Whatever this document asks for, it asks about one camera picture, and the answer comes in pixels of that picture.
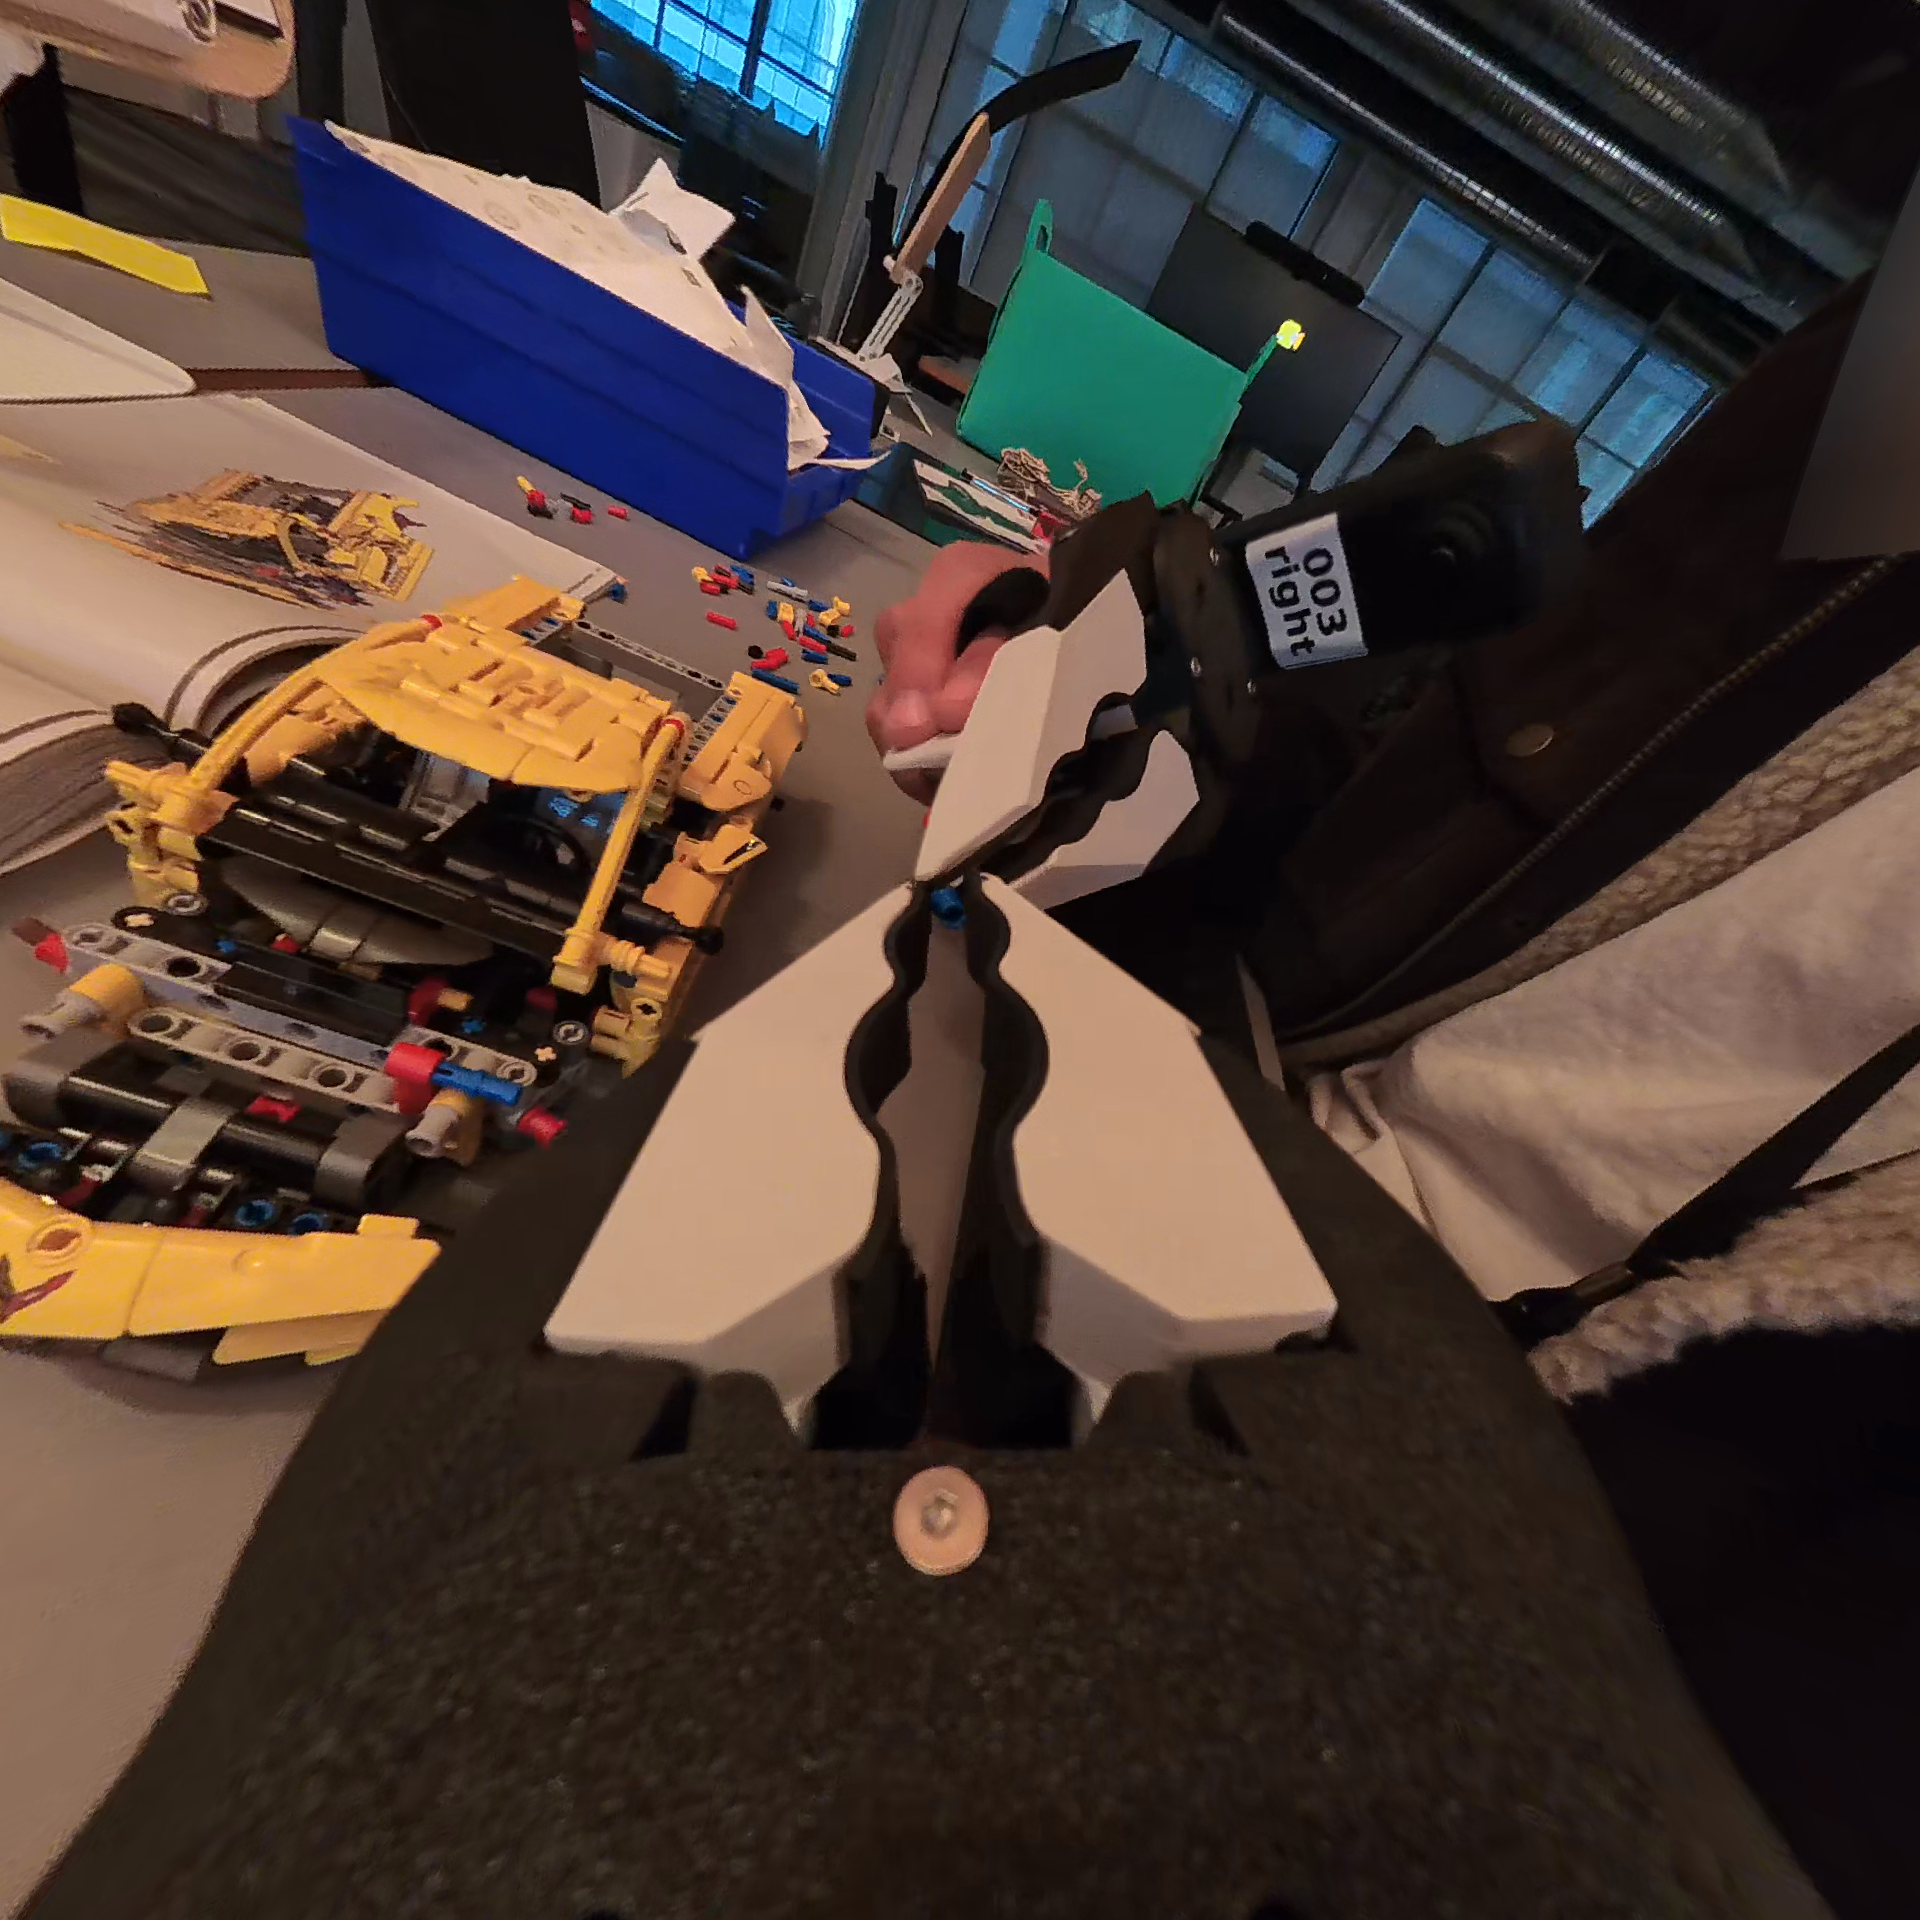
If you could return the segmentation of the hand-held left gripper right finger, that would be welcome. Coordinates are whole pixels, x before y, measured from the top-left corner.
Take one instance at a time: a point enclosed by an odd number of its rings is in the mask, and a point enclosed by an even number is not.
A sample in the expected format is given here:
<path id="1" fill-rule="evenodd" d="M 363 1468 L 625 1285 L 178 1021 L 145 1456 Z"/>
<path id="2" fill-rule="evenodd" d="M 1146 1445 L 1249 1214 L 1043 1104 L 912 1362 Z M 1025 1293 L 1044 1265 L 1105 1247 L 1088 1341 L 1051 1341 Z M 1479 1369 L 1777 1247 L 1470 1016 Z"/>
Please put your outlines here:
<path id="1" fill-rule="evenodd" d="M 1193 1021 L 1011 887 L 964 904 L 958 1432 L 1076 1437 L 1122 1377 L 1323 1340 L 1334 1293 Z"/>

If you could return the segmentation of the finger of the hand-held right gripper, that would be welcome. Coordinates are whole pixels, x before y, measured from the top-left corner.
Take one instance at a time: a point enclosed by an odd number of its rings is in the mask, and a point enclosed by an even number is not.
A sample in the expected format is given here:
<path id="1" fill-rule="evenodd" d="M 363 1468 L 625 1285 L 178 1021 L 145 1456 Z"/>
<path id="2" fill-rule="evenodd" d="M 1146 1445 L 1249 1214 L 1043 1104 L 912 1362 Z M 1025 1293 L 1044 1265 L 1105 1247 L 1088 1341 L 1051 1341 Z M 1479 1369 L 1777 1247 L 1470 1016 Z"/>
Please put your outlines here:
<path id="1" fill-rule="evenodd" d="M 940 882 L 1025 824 L 1051 771 L 1089 737 L 1096 709 L 1146 680 L 1146 636 L 1125 575 L 1065 626 L 1008 636 L 987 670 L 925 824 L 917 882 Z"/>
<path id="2" fill-rule="evenodd" d="M 1109 732 L 1048 775 L 1034 811 L 988 843 L 979 872 L 1051 912 L 1144 878 L 1198 806 L 1174 732 Z"/>

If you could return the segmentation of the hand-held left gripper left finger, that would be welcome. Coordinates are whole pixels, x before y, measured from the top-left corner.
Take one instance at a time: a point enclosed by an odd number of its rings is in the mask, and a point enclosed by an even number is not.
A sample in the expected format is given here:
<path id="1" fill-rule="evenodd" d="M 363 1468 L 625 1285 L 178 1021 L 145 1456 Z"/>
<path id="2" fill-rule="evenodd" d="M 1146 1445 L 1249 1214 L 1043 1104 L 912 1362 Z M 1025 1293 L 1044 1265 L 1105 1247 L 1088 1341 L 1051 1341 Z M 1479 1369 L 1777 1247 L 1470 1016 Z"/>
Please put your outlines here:
<path id="1" fill-rule="evenodd" d="M 554 1353 L 760 1377 L 819 1445 L 917 1432 L 926 1285 L 878 1114 L 926 945 L 926 897 L 899 887 L 695 1037 L 550 1313 Z"/>

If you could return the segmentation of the scatter of small coloured pins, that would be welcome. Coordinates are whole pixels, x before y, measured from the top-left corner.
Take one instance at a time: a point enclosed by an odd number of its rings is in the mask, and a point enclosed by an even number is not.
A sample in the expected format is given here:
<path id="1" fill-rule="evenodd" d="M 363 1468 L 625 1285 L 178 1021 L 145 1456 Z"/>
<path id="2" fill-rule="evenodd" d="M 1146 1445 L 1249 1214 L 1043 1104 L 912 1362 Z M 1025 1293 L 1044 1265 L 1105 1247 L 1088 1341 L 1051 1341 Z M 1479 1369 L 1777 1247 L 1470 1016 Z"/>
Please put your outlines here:
<path id="1" fill-rule="evenodd" d="M 578 498 L 540 487 L 529 476 L 516 476 L 516 489 L 534 519 L 568 519 L 582 530 L 634 530 L 631 535 L 614 535 L 612 584 L 589 605 L 589 622 L 607 626 L 618 612 L 627 622 L 621 636 L 665 656 L 669 643 L 687 642 L 700 618 L 714 642 L 701 642 L 691 663 L 706 663 L 714 648 L 728 648 L 728 667 L 768 670 L 777 680 L 823 670 L 830 688 L 850 687 L 846 667 L 855 661 L 855 623 L 843 596 L 815 599 L 787 575 L 720 551 L 691 556 L 682 535 L 636 518 L 621 499 Z"/>

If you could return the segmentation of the yellow toy brick car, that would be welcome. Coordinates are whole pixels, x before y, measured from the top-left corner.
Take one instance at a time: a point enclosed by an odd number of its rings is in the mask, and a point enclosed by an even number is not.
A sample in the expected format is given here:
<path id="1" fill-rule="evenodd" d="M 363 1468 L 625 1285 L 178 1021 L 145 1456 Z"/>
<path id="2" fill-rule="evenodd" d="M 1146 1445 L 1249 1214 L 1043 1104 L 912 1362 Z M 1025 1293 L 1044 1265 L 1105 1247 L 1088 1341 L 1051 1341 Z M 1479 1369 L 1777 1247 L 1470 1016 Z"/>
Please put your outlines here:
<path id="1" fill-rule="evenodd" d="M 779 678 L 621 680 L 511 577 L 309 661 L 108 780 L 132 903 L 2 1072 L 2 1350 L 357 1357 L 643 1068 L 803 749 Z"/>

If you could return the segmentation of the instruction booklet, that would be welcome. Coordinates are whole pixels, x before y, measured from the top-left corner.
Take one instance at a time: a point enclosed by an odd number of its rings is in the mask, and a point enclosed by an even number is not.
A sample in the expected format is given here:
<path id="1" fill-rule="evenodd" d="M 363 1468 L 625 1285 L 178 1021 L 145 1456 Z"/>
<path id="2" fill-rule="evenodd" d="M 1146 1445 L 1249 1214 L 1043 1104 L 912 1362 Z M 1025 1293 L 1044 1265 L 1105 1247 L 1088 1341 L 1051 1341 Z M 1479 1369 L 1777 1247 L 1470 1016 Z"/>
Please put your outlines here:
<path id="1" fill-rule="evenodd" d="M 614 571 L 264 399 L 2 404 L 2 875 L 84 841 L 103 764 L 233 712 L 381 622 Z"/>

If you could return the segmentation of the grey desk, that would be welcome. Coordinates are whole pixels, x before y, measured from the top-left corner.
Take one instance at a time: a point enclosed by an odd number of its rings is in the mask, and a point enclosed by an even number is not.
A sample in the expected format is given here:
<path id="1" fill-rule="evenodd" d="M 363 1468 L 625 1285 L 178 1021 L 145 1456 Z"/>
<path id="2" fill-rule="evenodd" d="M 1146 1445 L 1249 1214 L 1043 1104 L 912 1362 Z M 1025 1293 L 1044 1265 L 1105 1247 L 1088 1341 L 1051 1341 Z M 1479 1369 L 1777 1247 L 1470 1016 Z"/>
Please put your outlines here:
<path id="1" fill-rule="evenodd" d="M 543 532 L 631 582 L 605 623 L 724 672 L 737 648 L 701 622 L 689 568 L 710 544 L 634 514 L 605 487 L 523 455 L 395 390 L 342 387 L 322 350 L 304 260 L 191 249 L 209 302 L 145 289 L 82 260 L 2 245 L 2 275 L 216 387 L 320 377 L 267 399 L 385 464 Z M 862 721 L 872 622 L 917 589 L 935 548 L 864 506 L 838 506 L 757 561 L 855 609 L 852 694 L 810 695 L 810 737 L 748 875 L 732 939 L 701 971 L 689 1026 L 904 878 L 925 806 L 883 775 Z M 244 1373 L 183 1386 L 91 1359 L 2 1357 L 2 1916 L 136 1753 L 304 1429 L 347 1369 Z"/>

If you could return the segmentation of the person's right hand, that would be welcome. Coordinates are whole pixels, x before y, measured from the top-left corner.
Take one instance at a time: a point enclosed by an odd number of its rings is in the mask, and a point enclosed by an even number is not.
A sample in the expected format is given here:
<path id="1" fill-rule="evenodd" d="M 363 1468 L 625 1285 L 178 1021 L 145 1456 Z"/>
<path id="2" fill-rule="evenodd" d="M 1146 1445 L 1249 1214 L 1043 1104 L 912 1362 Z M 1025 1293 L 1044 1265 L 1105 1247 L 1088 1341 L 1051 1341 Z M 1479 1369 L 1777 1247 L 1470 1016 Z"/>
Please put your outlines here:
<path id="1" fill-rule="evenodd" d="M 864 709 L 864 729 L 878 754 L 900 754 L 968 725 L 1008 632 L 979 626 L 970 643 L 960 643 L 958 633 L 976 596 L 1005 571 L 1048 577 L 1051 556 L 952 544 L 929 556 L 907 599 L 878 612 L 883 680 Z"/>

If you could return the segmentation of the black monitor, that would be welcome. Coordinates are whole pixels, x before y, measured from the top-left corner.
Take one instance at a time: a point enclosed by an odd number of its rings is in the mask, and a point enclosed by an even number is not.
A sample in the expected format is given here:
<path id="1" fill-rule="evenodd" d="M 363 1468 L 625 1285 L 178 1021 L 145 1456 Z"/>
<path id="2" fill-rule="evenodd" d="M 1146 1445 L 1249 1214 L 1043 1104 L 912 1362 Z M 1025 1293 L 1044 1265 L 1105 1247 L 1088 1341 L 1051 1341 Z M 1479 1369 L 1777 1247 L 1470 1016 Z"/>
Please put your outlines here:
<path id="1" fill-rule="evenodd" d="M 1397 331 L 1360 312 L 1360 289 L 1276 229 L 1193 211 L 1146 312 L 1222 364 L 1249 372 L 1229 445 L 1305 485 L 1389 365 Z"/>

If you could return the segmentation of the person's fleece-lined jacket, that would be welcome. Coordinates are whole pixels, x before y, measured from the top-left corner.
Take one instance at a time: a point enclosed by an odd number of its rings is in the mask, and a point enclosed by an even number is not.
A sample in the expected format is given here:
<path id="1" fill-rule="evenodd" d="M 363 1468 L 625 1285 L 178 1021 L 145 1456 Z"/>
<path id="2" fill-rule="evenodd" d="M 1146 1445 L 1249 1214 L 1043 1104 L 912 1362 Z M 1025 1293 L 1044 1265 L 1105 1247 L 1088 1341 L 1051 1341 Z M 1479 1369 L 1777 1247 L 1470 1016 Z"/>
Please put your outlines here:
<path id="1" fill-rule="evenodd" d="M 1247 963 L 1305 1089 L 1918 771 L 1918 551 L 1783 556 L 1870 292 L 1770 350 L 1602 514 L 1588 589 L 1436 670 L 1281 855 Z M 1918 1068 L 1844 1127 L 1815 1104 L 1625 1258 L 1491 1307 L 1832 1914 L 1918 1916 Z"/>

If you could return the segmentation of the person's white sweater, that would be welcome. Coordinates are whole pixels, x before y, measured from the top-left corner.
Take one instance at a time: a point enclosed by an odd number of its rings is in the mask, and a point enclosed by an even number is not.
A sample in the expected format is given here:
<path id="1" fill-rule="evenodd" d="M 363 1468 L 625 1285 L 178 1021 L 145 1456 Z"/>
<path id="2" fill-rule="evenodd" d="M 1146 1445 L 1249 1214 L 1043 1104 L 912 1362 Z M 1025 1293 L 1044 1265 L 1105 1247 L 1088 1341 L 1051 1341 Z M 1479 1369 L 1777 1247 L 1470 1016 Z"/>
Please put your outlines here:
<path id="1" fill-rule="evenodd" d="M 1572 1288 L 1918 1026 L 1918 775 L 1377 1062 L 1310 1117 L 1502 1304 Z"/>

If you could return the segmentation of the wooden articulated stand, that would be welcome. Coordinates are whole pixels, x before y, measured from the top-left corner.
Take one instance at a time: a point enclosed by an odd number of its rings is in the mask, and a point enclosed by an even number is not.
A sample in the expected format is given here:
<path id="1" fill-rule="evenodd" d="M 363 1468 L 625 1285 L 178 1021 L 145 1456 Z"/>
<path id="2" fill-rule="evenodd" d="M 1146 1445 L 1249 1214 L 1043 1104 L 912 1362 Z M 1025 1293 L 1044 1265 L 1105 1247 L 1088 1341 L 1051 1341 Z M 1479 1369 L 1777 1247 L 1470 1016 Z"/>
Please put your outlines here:
<path id="1" fill-rule="evenodd" d="M 904 372 L 892 355 L 892 343 L 907 323 L 912 312 L 917 307 L 925 289 L 920 273 L 935 260 L 936 242 L 944 238 L 952 213 L 960 211 L 973 181 L 979 178 L 996 135 L 1043 108 L 1065 104 L 1117 85 L 1136 57 L 1138 40 L 1125 40 L 1112 47 L 1096 47 L 1076 60 L 1025 77 L 1015 85 L 991 96 L 982 108 L 976 108 L 964 132 L 952 138 L 935 181 L 913 202 L 904 235 L 883 260 L 883 275 L 892 289 L 887 305 L 878 312 L 875 323 L 855 350 L 823 343 L 826 353 L 846 360 L 855 372 L 875 381 L 883 409 L 887 409 L 899 399 L 912 411 L 917 411 Z"/>

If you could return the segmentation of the blue storage bin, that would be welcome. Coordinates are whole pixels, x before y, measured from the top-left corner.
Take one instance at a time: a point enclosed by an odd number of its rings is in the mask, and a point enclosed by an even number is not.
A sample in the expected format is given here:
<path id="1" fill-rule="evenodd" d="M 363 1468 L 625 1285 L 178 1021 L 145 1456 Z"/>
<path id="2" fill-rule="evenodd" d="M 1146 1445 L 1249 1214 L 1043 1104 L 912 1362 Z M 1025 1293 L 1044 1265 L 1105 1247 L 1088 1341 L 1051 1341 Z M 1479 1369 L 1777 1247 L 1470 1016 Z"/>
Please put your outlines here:
<path id="1" fill-rule="evenodd" d="M 846 504 L 862 475 L 787 472 L 785 396 L 751 399 L 748 377 L 621 372 L 601 321 L 578 299 L 534 307 L 488 268 L 395 260 L 363 268 L 313 255 L 328 347 L 601 494 L 735 559 Z"/>

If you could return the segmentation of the white crumpled papers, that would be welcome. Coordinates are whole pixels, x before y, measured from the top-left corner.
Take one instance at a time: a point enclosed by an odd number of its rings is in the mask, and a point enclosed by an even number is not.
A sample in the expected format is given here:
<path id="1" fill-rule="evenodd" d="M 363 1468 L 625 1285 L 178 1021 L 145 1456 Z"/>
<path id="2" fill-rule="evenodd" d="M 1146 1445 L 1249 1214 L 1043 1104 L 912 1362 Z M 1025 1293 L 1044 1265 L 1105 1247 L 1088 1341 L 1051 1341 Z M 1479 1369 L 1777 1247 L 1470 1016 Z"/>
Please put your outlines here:
<path id="1" fill-rule="evenodd" d="M 480 273 L 488 260 L 534 307 L 596 289 L 589 307 L 607 321 L 621 372 L 659 372 L 682 355 L 691 377 L 745 372 L 751 399 L 777 390 L 789 475 L 862 475 L 883 462 L 875 381 L 793 340 L 751 289 L 720 292 L 710 251 L 732 215 L 687 194 L 662 159 L 614 213 L 335 124 L 298 121 L 298 164 L 313 255 L 339 251 L 363 268 L 395 260 L 406 275 L 430 262 Z"/>

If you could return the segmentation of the yellow paper strip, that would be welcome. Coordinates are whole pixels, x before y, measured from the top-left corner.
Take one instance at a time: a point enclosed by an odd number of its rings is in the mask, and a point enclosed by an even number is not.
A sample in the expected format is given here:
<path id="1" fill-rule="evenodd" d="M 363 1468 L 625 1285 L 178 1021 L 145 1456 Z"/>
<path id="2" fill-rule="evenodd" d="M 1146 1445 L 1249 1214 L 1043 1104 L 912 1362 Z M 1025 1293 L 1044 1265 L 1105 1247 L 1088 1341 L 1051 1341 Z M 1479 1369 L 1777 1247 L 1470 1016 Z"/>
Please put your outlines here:
<path id="1" fill-rule="evenodd" d="M 213 295 L 198 262 L 186 251 L 173 251 L 171 245 L 159 245 L 154 238 L 128 235 L 122 229 L 91 223 L 82 213 L 68 213 L 35 201 L 18 201 L 12 194 L 0 201 L 0 211 L 2 238 L 12 245 L 84 260 L 98 268 L 128 275 L 146 289 L 171 292 L 177 299 Z"/>

